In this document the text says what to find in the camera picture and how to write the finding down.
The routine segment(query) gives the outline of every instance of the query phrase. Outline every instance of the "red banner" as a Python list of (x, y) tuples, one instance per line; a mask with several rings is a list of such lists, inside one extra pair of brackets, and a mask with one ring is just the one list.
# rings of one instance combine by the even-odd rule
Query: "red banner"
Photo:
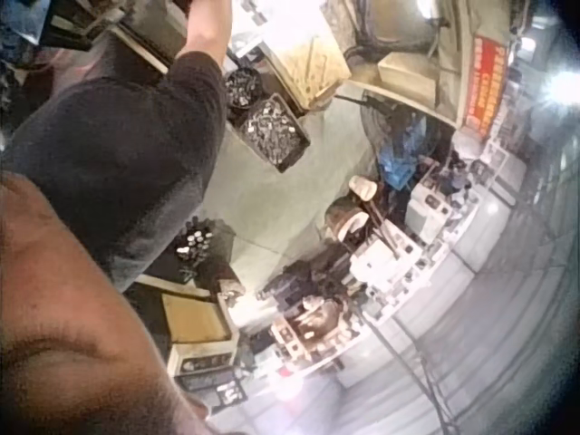
[(468, 111), (465, 125), (481, 138), (488, 135), (503, 89), (508, 51), (503, 45), (476, 36), (473, 46), (473, 68), (469, 78)]

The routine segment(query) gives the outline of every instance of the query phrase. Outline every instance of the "white machine housing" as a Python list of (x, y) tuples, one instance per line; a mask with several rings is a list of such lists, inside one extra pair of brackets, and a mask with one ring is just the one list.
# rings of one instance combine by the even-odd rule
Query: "white machine housing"
[(433, 243), (451, 216), (451, 206), (437, 191), (435, 183), (425, 179), (411, 192), (405, 225), (427, 245)]
[(383, 222), (382, 228), (392, 236), (395, 250), (373, 234), (351, 256), (350, 272), (358, 281), (388, 294), (421, 258), (422, 250), (389, 220)]

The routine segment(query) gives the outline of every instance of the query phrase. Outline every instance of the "floor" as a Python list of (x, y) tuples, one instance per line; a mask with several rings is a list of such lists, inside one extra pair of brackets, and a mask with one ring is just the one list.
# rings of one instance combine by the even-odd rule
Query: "floor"
[[(345, 85), (339, 93), (359, 97)], [(230, 263), (247, 297), (233, 310), (238, 324), (255, 320), (256, 309), (273, 313), (253, 297), (282, 267), (320, 248), (324, 212), (347, 192), (352, 175), (373, 165), (357, 106), (334, 100), (324, 112), (302, 118), (311, 145), (280, 174), (229, 131), (199, 214), (215, 219), (217, 232), (231, 239)]]

